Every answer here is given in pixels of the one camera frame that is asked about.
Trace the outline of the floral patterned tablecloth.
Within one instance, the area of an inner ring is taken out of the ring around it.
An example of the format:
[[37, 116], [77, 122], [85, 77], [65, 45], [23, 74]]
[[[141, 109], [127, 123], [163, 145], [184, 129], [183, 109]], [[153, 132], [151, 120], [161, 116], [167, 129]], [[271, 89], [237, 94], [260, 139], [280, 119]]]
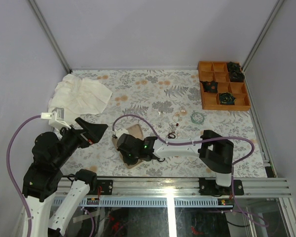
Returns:
[[[112, 91], [105, 110], [97, 115], [81, 115], [84, 120], [106, 123], [116, 129], [138, 124], [143, 136], [158, 134], [162, 138], [171, 132], [178, 134], [178, 138], [192, 138], [210, 129], [222, 136], [234, 137], [236, 177], [266, 176], [250, 113], [202, 109], [196, 70], [76, 70], [71, 74], [81, 79], [97, 80]], [[186, 110], [187, 115], [181, 116], [181, 110]], [[203, 125], [192, 123], [190, 116], [193, 112], [205, 116]], [[249, 154], [251, 146], [255, 146], [252, 155]], [[192, 157], [166, 158], [163, 162], [143, 161], [128, 168], [113, 145], [111, 129], [98, 144], [77, 150], [62, 172], [72, 174], [82, 168], [103, 176], [214, 176], [200, 159]]]

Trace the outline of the black fabric flower top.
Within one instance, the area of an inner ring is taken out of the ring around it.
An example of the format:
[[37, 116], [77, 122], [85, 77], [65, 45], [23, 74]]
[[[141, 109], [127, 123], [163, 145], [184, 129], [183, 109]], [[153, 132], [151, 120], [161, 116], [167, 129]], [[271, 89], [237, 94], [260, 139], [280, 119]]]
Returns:
[[226, 65], [227, 65], [228, 71], [240, 71], [241, 70], [241, 66], [239, 63], [228, 62]]

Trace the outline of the white crumpled cloth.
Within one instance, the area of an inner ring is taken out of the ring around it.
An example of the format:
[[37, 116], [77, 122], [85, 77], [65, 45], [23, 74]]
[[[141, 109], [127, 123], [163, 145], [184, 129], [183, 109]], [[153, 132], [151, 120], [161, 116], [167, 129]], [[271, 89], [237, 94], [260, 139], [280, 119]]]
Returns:
[[61, 108], [65, 122], [75, 124], [75, 119], [81, 115], [101, 114], [111, 96], [112, 91], [99, 81], [68, 74], [57, 84], [48, 102], [48, 111]]

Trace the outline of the orange wooden divided tray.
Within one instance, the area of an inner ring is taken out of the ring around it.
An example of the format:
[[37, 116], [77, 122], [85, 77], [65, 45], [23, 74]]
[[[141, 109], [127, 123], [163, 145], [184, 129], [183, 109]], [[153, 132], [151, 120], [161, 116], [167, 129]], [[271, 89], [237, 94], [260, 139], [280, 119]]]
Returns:
[[[202, 109], [219, 111], [248, 111], [251, 107], [245, 80], [243, 82], [231, 82], [227, 69], [228, 62], [200, 61], [198, 63], [198, 75], [200, 81], [200, 93]], [[201, 81], [216, 81], [218, 83], [217, 93], [206, 93], [203, 91]], [[229, 92], [236, 98], [235, 105], [221, 105], [219, 93]]]

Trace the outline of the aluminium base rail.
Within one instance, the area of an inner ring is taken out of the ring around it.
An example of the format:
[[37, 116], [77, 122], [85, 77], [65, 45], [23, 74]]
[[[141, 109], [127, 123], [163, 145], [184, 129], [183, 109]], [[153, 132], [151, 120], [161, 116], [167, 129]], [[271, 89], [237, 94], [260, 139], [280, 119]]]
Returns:
[[73, 207], [176, 207], [232, 208], [234, 199], [290, 198], [284, 178], [240, 178], [232, 188], [218, 189], [213, 178], [140, 178], [99, 177], [99, 190], [88, 194], [63, 178], [56, 192], [54, 206]]

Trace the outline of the black flower orange dots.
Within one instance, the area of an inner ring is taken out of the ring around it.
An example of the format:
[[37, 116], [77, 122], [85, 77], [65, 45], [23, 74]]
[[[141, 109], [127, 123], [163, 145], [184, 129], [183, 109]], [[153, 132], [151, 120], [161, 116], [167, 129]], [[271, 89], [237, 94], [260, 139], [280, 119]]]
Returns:
[[217, 93], [218, 92], [218, 83], [214, 80], [212, 81], [201, 81], [203, 86], [203, 91], [206, 93]]

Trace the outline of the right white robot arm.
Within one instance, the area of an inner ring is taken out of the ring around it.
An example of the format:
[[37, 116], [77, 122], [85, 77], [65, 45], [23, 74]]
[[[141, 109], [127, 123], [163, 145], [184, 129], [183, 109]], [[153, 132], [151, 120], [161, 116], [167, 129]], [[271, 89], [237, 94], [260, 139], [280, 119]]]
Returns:
[[205, 130], [200, 137], [174, 141], [160, 140], [156, 136], [142, 140], [129, 134], [126, 129], [120, 129], [112, 140], [128, 166], [136, 165], [141, 160], [163, 162], [169, 157], [199, 158], [215, 173], [215, 189], [219, 194], [226, 195], [233, 188], [231, 171], [234, 144], [211, 130]]

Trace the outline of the black fabric flower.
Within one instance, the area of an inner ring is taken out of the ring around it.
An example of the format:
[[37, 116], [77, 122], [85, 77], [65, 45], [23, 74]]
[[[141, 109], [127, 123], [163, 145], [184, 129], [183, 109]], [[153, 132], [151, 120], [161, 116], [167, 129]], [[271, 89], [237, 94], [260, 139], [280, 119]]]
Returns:
[[243, 82], [244, 79], [245, 76], [241, 71], [232, 70], [229, 72], [229, 80], [231, 82]]
[[228, 71], [240, 71], [241, 70], [241, 66], [239, 63], [228, 62], [226, 65], [227, 65]]

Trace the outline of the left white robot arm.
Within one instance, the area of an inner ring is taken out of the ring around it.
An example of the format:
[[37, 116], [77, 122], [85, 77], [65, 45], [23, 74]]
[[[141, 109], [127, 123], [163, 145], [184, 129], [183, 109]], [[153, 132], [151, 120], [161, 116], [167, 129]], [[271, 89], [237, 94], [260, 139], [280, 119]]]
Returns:
[[22, 188], [29, 215], [24, 225], [31, 237], [62, 237], [82, 199], [98, 190], [97, 174], [87, 169], [79, 170], [64, 201], [54, 216], [49, 216], [63, 177], [61, 167], [78, 148], [98, 143], [108, 128], [106, 124], [89, 123], [81, 118], [75, 121], [80, 129], [62, 127], [61, 139], [53, 132], [42, 133], [35, 139], [34, 161], [24, 176]]

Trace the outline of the black flower green swirls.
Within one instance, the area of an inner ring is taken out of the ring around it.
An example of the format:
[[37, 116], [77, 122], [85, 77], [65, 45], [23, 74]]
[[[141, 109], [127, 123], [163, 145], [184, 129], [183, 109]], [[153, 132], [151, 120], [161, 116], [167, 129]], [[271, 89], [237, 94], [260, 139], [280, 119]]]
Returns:
[[219, 101], [221, 105], [235, 105], [236, 98], [232, 93], [219, 93]]

